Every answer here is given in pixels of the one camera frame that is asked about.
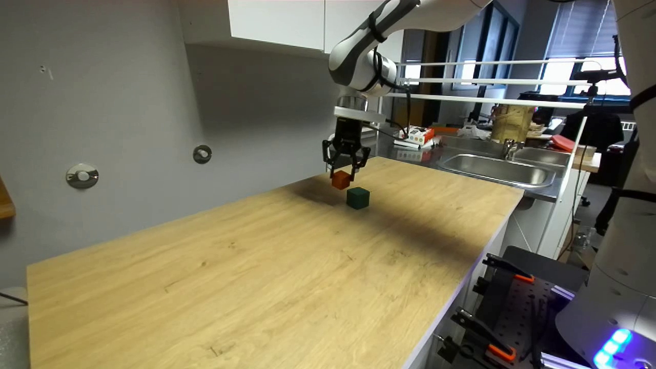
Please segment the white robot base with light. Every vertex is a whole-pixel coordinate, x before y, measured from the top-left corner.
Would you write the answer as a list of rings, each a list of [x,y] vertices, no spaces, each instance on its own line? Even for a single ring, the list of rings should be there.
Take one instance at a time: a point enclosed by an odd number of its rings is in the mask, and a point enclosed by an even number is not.
[[[639,148],[589,280],[555,315],[559,337],[595,369],[654,366],[656,358],[656,103],[633,116]]]

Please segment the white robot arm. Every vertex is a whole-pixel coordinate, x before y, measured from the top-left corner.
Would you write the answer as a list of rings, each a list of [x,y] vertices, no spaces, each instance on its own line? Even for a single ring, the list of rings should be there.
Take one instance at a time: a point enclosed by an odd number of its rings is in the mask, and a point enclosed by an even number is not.
[[[378,47],[404,28],[456,31],[478,16],[492,0],[382,0],[361,24],[344,35],[329,54],[331,77],[346,90],[386,94],[395,79],[395,64]],[[631,177],[656,182],[656,64],[646,55],[649,38],[656,35],[656,0],[614,0],[621,52],[628,58],[631,112],[646,134]]]

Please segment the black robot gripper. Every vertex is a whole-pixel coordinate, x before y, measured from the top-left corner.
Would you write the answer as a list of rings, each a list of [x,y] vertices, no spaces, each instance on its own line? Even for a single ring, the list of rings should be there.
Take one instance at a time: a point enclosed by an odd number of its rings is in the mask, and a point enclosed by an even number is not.
[[[353,164],[351,180],[357,180],[371,153],[371,150],[361,144],[361,132],[361,121],[344,116],[337,118],[335,134],[323,142],[323,158],[329,177],[335,177],[337,166]]]

